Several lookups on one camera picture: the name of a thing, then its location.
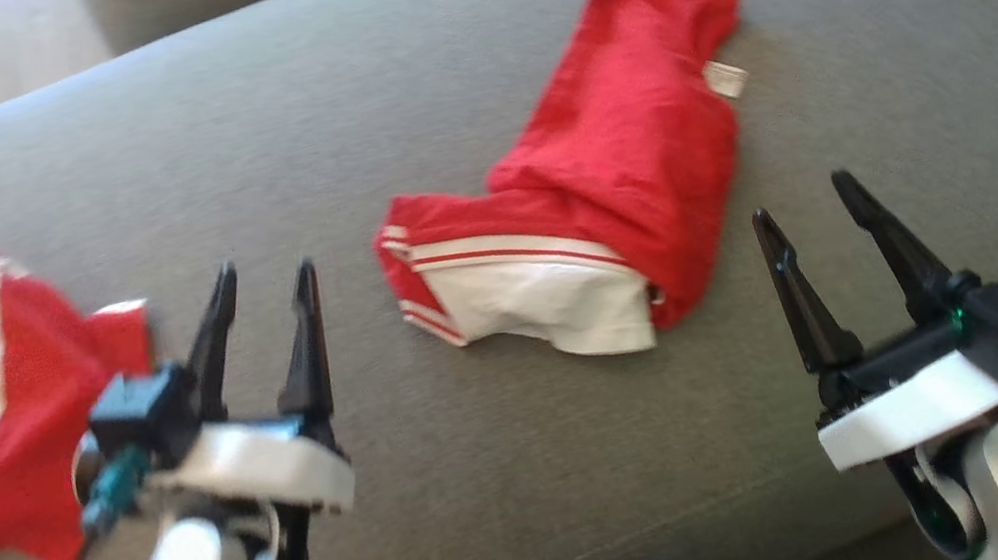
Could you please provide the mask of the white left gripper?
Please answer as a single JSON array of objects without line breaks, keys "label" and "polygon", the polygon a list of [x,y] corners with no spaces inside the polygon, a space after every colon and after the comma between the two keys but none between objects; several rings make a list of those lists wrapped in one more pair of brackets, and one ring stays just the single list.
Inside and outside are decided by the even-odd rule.
[{"label": "white left gripper", "polygon": [[[189,490],[224,500],[263,500],[340,512],[355,503],[353,465],[329,446],[334,400],[317,269],[309,257],[295,274],[295,336],[284,389],[283,417],[200,426],[178,465],[151,473],[150,486]],[[227,418],[222,386],[227,340],[237,306],[237,270],[223,262],[194,336],[186,368],[195,377],[192,405],[203,422]]]}]

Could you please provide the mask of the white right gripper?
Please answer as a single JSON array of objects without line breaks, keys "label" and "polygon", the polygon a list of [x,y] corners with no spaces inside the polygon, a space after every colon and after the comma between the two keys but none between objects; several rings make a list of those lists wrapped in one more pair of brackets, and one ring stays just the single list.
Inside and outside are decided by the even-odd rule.
[{"label": "white right gripper", "polygon": [[863,357],[855,333],[835,320],[803,274],[795,246],[765,209],[752,226],[802,367],[817,378],[819,444],[832,467],[887,459],[971,423],[998,407],[998,380],[966,358],[965,329],[946,315],[952,272],[850,171],[831,183],[852,221],[871,236],[902,288],[913,321],[925,324]]}]

